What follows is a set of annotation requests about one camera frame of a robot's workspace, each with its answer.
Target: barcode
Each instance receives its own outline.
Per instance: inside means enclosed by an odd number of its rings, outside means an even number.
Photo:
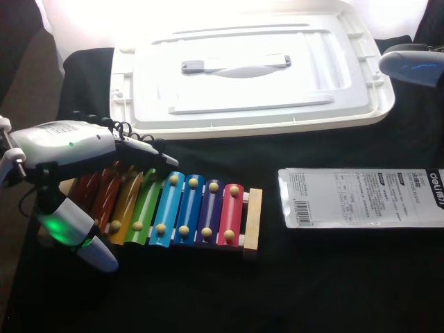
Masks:
[[[296,221],[299,225],[312,225],[308,213],[307,201],[295,201],[294,212],[296,213]]]

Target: white plastic lid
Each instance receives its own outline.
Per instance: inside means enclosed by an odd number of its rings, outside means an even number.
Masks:
[[[164,139],[360,126],[395,97],[353,8],[292,1],[116,48],[110,115]]]

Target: toy xylophone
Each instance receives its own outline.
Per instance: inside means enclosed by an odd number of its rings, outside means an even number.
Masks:
[[[242,250],[253,258],[257,252],[261,189],[248,193],[239,184],[177,171],[162,180],[154,169],[143,173],[116,162],[102,173],[74,180],[68,197],[113,244],[204,246]]]

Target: deli logo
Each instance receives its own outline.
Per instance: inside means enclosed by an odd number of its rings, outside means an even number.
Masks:
[[[438,207],[444,210],[444,186],[438,170],[427,171],[430,187]]]

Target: table surface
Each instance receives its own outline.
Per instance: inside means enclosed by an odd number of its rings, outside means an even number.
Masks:
[[[97,49],[65,62],[59,118],[72,110],[107,115],[111,59],[112,49]],[[217,250],[126,244],[121,268],[109,276],[62,247],[41,248],[31,221],[3,331],[442,331],[442,230],[288,230],[280,209],[279,169],[437,161],[441,95],[393,85],[395,107],[373,126],[167,142],[185,174],[264,190],[255,263]]]

